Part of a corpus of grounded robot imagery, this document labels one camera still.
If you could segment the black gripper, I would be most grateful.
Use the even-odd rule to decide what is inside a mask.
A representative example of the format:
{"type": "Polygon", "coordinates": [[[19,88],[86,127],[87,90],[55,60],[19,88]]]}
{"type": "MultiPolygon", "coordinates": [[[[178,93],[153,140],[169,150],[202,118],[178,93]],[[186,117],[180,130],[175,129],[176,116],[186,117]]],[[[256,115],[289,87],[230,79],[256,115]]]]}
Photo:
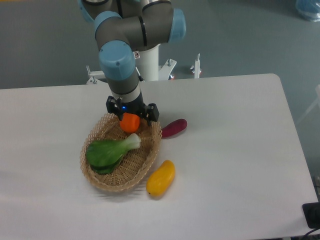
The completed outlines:
{"type": "Polygon", "coordinates": [[[160,115],[155,103],[145,105],[141,93],[136,99],[129,102],[124,102],[121,98],[115,99],[110,95],[108,96],[105,105],[107,112],[109,114],[114,114],[119,120],[123,119],[124,113],[134,114],[146,120],[149,127],[152,125],[152,122],[158,121],[160,115]]]}

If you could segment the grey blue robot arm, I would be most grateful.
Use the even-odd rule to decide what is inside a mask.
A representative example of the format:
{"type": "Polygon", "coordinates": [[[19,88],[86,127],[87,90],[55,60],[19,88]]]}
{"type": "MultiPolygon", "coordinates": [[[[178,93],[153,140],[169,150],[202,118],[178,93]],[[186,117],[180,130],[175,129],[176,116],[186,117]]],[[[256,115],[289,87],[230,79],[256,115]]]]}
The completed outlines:
{"type": "Polygon", "coordinates": [[[154,103],[146,105],[140,89],[141,75],[134,53],[174,43],[186,35],[183,11],[169,0],[80,0],[79,9],[94,26],[99,65],[111,90],[106,101],[119,120],[125,113],[157,122],[154,103]]]}

